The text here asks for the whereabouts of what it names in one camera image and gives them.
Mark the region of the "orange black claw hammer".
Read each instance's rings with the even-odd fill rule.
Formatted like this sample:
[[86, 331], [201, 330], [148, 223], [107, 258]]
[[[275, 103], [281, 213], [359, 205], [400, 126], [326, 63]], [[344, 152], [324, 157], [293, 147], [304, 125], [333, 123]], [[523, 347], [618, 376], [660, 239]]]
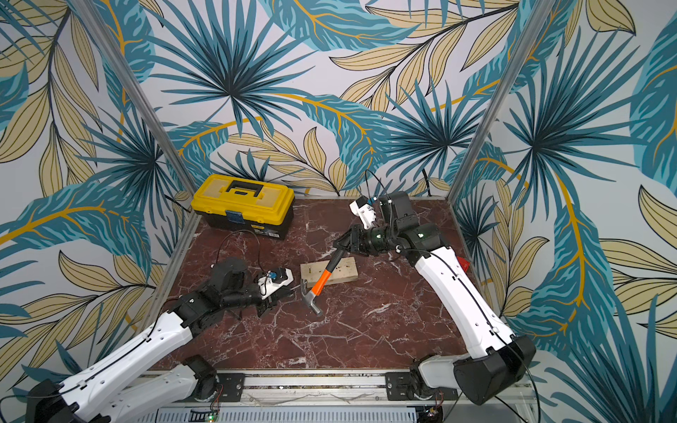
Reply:
[[301, 266], [301, 299], [310, 308], [317, 317], [322, 317], [324, 312], [316, 304], [316, 298], [322, 294], [324, 287], [331, 278], [331, 275], [334, 273], [338, 267], [340, 261], [343, 259], [347, 251], [343, 248], [338, 248], [333, 252], [331, 259], [329, 260], [326, 268], [324, 268], [321, 275], [318, 277], [317, 282], [310, 287], [310, 280], [306, 276], [310, 276], [310, 273], [306, 271], [306, 268], [309, 268], [309, 264], [303, 264]]

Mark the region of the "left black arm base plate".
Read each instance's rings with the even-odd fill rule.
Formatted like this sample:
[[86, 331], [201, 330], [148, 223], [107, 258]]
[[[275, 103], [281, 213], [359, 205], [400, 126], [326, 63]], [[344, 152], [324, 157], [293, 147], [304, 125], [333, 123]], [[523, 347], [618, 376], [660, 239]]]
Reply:
[[201, 378], [187, 398], [178, 403], [208, 405], [216, 402], [238, 403], [243, 394], [245, 373], [218, 373]]

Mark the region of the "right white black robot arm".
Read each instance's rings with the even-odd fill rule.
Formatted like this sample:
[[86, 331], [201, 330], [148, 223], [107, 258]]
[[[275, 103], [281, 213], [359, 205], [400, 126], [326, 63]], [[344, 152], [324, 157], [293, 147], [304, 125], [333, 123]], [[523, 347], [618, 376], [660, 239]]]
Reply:
[[414, 367], [413, 393], [448, 388], [460, 390], [483, 405], [526, 375], [536, 354], [532, 340], [517, 335], [484, 300], [463, 270], [456, 252], [434, 223], [423, 223], [409, 196], [398, 191], [376, 200], [377, 216], [364, 196], [350, 204], [359, 223], [334, 243], [335, 252], [312, 291], [319, 294], [334, 268], [347, 254], [379, 256], [394, 251], [407, 259], [456, 324], [468, 353], [465, 359], [433, 355]]

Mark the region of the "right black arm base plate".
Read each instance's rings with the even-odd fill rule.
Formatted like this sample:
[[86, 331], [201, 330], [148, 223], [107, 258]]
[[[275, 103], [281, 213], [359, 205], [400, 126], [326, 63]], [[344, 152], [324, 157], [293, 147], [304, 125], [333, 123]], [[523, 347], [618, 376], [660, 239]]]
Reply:
[[430, 388], [412, 371], [387, 372], [385, 388], [389, 401], [455, 400], [460, 391], [454, 388]]

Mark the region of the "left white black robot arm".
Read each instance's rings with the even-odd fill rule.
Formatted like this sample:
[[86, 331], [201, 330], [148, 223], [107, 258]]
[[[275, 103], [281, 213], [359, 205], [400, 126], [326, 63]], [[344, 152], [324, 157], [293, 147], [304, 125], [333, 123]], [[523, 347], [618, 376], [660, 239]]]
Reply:
[[27, 422], [131, 422], [191, 398], [214, 406], [226, 383], [200, 355], [150, 381], [133, 381], [174, 350], [218, 324], [225, 313], [253, 307], [258, 315], [292, 294], [294, 275], [276, 268], [259, 278], [228, 257], [196, 290], [180, 296], [153, 324], [97, 363], [62, 382], [39, 382], [26, 396]]

